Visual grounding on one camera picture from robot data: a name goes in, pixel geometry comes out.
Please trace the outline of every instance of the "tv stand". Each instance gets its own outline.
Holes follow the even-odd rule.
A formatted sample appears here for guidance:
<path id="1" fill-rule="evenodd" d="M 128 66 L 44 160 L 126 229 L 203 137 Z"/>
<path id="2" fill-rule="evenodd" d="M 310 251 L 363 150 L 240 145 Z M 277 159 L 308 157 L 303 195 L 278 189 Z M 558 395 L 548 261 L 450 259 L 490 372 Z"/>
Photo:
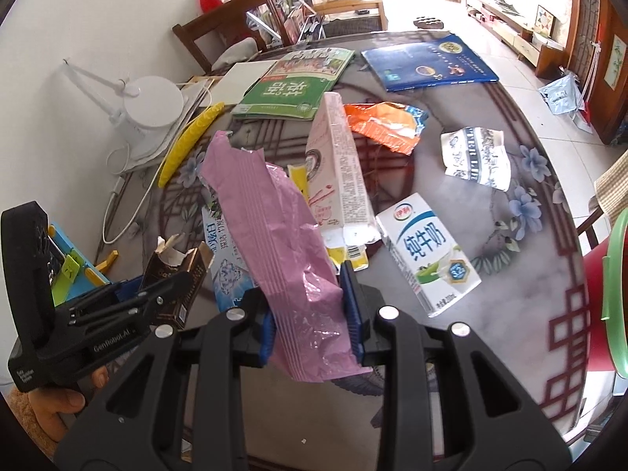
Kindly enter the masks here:
<path id="1" fill-rule="evenodd" d="M 565 52 L 532 43 L 533 30 L 523 16 L 505 13 L 492 0 L 467 0 L 467 12 L 480 21 L 497 39 L 524 58 L 535 68 L 535 76 L 545 80 L 560 77 L 559 67 L 564 63 Z"/>

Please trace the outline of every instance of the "orange wrapper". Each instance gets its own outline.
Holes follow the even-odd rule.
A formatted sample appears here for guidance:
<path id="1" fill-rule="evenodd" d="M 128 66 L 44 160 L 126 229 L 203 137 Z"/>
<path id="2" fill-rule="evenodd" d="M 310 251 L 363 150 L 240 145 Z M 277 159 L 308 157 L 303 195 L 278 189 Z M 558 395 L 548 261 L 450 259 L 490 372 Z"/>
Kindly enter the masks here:
<path id="1" fill-rule="evenodd" d="M 406 155 L 419 143 L 428 118 L 427 111 L 391 102 L 345 104 L 345 112 L 351 131 Z"/>

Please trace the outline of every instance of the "finger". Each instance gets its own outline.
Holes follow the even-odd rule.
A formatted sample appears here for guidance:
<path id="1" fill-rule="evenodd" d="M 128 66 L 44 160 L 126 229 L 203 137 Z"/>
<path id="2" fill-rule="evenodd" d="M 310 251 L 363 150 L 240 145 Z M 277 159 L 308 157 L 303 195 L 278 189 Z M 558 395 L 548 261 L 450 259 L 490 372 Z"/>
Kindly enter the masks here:
<path id="1" fill-rule="evenodd" d="M 56 442 L 68 431 L 57 413 L 73 414 L 85 406 L 84 396 L 71 389 L 39 388 L 31 391 L 28 399 L 37 423 Z"/>
<path id="2" fill-rule="evenodd" d="M 92 383 L 97 388 L 102 388 L 109 382 L 109 371 L 106 367 L 100 367 L 92 372 Z"/>

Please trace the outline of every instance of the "marble tabletop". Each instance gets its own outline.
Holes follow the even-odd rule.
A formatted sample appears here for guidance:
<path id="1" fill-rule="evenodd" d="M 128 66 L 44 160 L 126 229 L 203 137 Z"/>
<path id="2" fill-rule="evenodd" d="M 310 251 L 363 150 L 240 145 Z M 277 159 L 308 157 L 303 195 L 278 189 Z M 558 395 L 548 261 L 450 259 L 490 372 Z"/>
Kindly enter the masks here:
<path id="1" fill-rule="evenodd" d="M 588 300 L 573 220 L 540 141 L 498 83 L 386 93 L 359 55 L 366 49 L 443 34 L 447 33 L 364 34 L 306 46 L 356 51 L 334 87 L 345 103 L 393 101 L 429 113 L 421 141 L 410 157 L 387 152 L 372 143 L 363 144 L 366 152 L 362 169 L 368 178 L 367 188 L 376 212 L 409 193 L 420 193 L 472 259 L 482 283 L 453 307 L 428 319 L 385 248 L 372 253 L 369 268 L 357 277 L 361 283 L 380 289 L 389 304 L 420 323 L 442 329 L 455 321 L 469 324 L 528 390 L 557 430 L 565 433 L 573 426 L 582 400 Z M 263 57 L 279 58 L 285 52 L 282 49 Z M 196 168 L 214 131 L 233 130 L 235 146 L 263 146 L 268 161 L 284 166 L 305 157 L 310 125 L 288 120 L 243 122 L 222 115 L 170 184 L 164 190 L 153 191 L 140 225 L 144 263 L 155 247 L 157 235 L 186 232 L 187 246 L 203 239 L 200 209 L 207 193 L 196 177 Z M 445 175 L 440 135 L 463 127 L 504 132 L 513 173 L 507 192 Z M 129 242 L 122 246 L 133 247 Z M 193 326 L 205 323 L 216 313 L 208 291 L 211 282 L 206 280 L 205 286 L 190 313 Z M 371 374 L 334 383 L 308 384 L 294 382 L 272 367 L 243 369 L 247 451 L 260 462 L 297 469 L 375 469 L 383 374 L 383 370 L 375 369 Z M 443 442 L 433 386 L 434 454 L 439 455 Z"/>

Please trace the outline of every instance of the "pink packaging bag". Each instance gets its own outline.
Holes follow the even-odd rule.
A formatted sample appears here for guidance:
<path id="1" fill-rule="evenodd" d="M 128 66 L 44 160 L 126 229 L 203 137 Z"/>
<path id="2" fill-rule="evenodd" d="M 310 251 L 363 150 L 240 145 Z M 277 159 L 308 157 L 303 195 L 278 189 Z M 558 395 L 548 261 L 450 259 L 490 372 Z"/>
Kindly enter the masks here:
<path id="1" fill-rule="evenodd" d="M 213 137 L 200 176 L 216 191 L 228 229 L 277 324 L 272 359 L 294 380 L 321 382 L 369 371 L 351 351 L 336 283 L 316 221 L 282 168 L 263 150 Z"/>

